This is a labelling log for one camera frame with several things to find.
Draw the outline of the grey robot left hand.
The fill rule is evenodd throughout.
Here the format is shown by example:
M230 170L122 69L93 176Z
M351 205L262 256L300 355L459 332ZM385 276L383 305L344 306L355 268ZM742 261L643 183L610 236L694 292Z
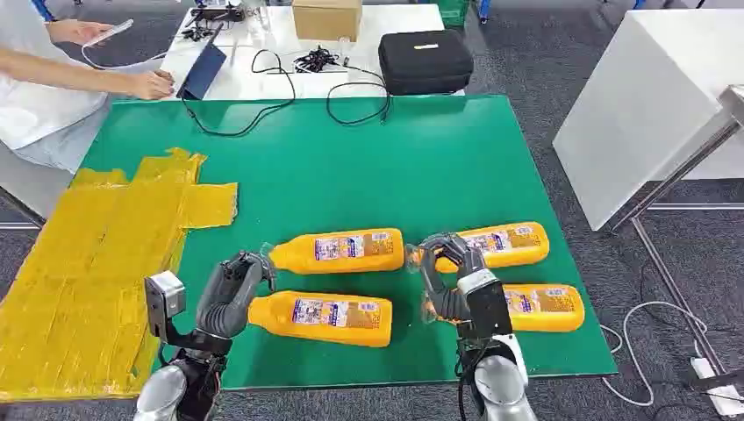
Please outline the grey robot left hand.
M275 288L275 268L259 253L239 251L213 269L197 305L196 328L222 339L241 333L257 289L266 282Z

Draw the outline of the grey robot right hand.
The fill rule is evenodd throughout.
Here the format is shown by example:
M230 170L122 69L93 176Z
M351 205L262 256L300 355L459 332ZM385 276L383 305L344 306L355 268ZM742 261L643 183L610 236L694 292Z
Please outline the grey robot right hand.
M449 321L471 319L466 299L458 289L449 289L436 270L437 259L444 257L456 265L458 277L486 268L483 254L454 232L436 233L419 245L420 273L425 291L437 316Z

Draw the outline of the person's left hand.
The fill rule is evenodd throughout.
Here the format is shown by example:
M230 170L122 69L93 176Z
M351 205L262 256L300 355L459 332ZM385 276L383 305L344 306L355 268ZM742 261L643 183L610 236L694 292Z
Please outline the person's left hand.
M108 32L113 25L64 19L45 23L45 27L53 43L72 43L81 46Z

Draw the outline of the person's right hand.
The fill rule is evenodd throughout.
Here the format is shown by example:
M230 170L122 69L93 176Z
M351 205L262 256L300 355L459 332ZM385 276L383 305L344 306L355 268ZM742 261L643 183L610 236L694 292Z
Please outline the person's right hand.
M174 78L163 70L127 75L125 93L143 100L160 100L174 93Z

